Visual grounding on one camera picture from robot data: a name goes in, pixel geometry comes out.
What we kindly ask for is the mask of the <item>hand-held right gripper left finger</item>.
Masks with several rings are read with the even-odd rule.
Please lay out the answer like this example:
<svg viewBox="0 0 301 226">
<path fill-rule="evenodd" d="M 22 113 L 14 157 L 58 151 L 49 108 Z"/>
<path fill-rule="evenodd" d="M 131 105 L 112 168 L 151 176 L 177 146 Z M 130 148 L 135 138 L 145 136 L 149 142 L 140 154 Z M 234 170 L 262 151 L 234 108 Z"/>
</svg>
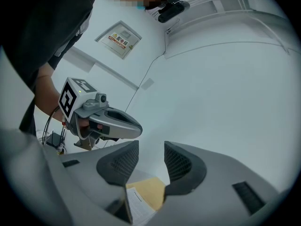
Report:
<svg viewBox="0 0 301 226">
<path fill-rule="evenodd" d="M 137 140 L 61 156 L 47 147 L 47 165 L 54 184 L 79 226 L 133 223 L 126 183 L 138 159 Z"/>
</svg>

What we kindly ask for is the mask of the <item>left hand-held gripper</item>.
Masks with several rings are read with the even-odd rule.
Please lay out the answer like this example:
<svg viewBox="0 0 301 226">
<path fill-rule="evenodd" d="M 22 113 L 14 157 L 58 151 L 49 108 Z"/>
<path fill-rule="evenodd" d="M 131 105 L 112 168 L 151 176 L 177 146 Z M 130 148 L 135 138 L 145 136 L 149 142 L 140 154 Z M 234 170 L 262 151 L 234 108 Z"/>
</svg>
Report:
<svg viewBox="0 0 301 226">
<path fill-rule="evenodd" d="M 106 94 L 97 91 L 84 79 L 68 77 L 58 105 L 64 116 L 64 125 L 79 138 L 74 146 L 84 150 L 92 150 L 99 140 L 116 142 L 118 139 L 135 139 L 143 131 L 138 122 L 127 113 L 109 107 Z M 79 137 L 78 118 L 89 119 L 93 132 L 87 138 Z"/>
</svg>

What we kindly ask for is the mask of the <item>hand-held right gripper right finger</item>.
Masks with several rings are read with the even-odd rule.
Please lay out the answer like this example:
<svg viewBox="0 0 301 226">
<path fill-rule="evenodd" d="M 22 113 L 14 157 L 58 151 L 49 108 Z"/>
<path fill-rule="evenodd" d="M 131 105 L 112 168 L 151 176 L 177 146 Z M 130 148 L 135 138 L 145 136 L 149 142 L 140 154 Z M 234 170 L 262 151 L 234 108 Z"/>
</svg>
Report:
<svg viewBox="0 0 301 226">
<path fill-rule="evenodd" d="M 170 184 L 152 226 L 240 226 L 277 198 L 277 190 L 238 160 L 166 141 Z"/>
</svg>

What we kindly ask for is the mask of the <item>person's left hand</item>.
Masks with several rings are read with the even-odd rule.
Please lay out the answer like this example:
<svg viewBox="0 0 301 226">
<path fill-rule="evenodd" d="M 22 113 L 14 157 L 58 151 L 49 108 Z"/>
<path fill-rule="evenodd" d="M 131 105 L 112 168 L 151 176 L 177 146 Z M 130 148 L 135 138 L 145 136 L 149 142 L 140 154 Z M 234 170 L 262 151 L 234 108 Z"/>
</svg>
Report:
<svg viewBox="0 0 301 226">
<path fill-rule="evenodd" d="M 92 128 L 90 127 L 89 119 L 78 118 L 77 126 L 79 129 L 79 137 L 81 139 L 87 138 L 92 132 L 99 133 L 103 129 L 102 124 L 93 124 Z"/>
</svg>

